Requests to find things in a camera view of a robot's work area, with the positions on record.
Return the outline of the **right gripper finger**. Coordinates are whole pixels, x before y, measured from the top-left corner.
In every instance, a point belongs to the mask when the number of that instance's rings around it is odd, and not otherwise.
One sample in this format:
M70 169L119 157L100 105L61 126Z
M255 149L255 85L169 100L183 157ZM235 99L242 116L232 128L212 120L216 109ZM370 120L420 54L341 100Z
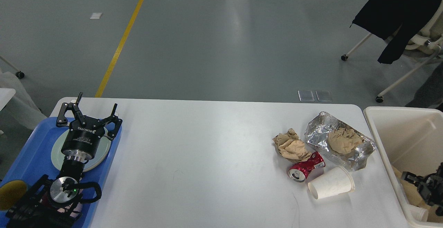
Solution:
M428 186L427 176L419 176L411 172L403 172L401 175L401 179L413 184L415 187L419 186Z
M438 208L435 211L435 214L437 216L442 217L443 215L443 187L441 184L429 187L425 184L419 184L418 186L418 193L422 197L422 199L425 201L425 203L429 206L435 206L437 205Z

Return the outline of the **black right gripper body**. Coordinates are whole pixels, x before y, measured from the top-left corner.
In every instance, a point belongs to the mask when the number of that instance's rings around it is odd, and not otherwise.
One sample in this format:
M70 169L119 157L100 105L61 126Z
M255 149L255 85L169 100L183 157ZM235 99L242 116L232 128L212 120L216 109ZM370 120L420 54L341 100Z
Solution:
M443 196L443 164L437 168L436 173L427 176L427 187L430 190L430 201L442 201Z

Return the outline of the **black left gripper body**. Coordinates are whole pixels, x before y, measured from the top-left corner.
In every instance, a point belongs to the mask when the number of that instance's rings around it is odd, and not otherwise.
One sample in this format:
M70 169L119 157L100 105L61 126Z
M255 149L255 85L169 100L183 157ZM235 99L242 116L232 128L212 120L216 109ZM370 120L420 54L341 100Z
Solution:
M89 130L77 127L69 129L67 137L61 148L61 153L65 156L83 155L85 160L94 159L101 137L106 133L104 127L98 130Z

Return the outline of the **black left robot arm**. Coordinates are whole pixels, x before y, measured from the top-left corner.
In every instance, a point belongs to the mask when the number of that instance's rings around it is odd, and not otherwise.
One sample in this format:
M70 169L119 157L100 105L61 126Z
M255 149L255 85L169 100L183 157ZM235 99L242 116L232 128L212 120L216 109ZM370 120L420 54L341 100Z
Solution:
M26 193L1 209L2 228L87 228L120 141L116 113L83 114L82 94L63 102L57 117L41 121L20 151L1 186L24 181Z

